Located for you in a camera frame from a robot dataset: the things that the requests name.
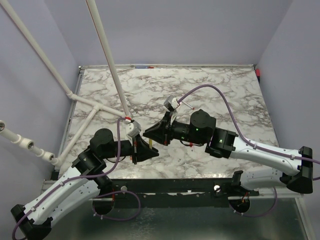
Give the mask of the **thin silver red pen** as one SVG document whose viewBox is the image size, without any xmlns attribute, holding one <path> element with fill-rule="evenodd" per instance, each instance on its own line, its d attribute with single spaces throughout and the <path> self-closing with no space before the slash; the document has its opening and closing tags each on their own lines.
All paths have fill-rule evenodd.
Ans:
<svg viewBox="0 0 320 240">
<path fill-rule="evenodd" d="M 185 106 L 187 106 L 188 108 L 190 108 L 191 110 L 195 110 L 195 108 L 194 108 L 192 105 L 190 105 L 189 103 L 187 103 L 187 102 L 185 102 L 185 101 L 182 101 L 182 103 L 183 103 Z"/>
</svg>

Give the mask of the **yellow highlighter pen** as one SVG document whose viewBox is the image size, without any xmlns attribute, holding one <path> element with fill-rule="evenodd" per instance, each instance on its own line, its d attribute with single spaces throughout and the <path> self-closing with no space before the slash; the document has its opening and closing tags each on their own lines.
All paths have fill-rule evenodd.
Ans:
<svg viewBox="0 0 320 240">
<path fill-rule="evenodd" d="M 149 139 L 148 144 L 149 144 L 149 148 L 152 149 L 152 147 L 153 147 L 153 141 L 152 141 L 152 139 Z"/>
</svg>

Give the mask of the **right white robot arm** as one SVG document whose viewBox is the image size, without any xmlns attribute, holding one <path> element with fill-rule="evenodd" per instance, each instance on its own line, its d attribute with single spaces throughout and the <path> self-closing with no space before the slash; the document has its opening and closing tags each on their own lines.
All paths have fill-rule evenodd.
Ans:
<svg viewBox="0 0 320 240">
<path fill-rule="evenodd" d="M 205 145 L 205 152 L 215 158 L 241 159 L 267 167 L 243 172 L 231 181 L 229 189 L 236 196 L 247 190 L 272 187 L 287 187 L 299 194 L 313 193 L 311 148 L 285 149 L 242 138 L 236 132 L 218 128 L 216 119 L 202 109 L 191 114 L 188 124 L 174 120 L 173 113 L 167 111 L 143 136 L 164 146 L 172 140 Z"/>
</svg>

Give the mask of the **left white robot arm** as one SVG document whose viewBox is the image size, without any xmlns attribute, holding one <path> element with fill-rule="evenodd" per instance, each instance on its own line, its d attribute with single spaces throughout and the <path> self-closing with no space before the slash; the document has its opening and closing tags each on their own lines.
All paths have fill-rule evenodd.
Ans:
<svg viewBox="0 0 320 240">
<path fill-rule="evenodd" d="M 159 156 L 159 151 L 140 135 L 133 142 L 115 141 L 111 130 L 99 129 L 59 180 L 35 200 L 11 209 L 16 220 L 14 229 L 21 230 L 26 240 L 43 240 L 60 217 L 86 200 L 113 195 L 113 183 L 103 172 L 105 160 L 116 158 L 119 162 L 127 156 L 136 164 Z"/>
</svg>

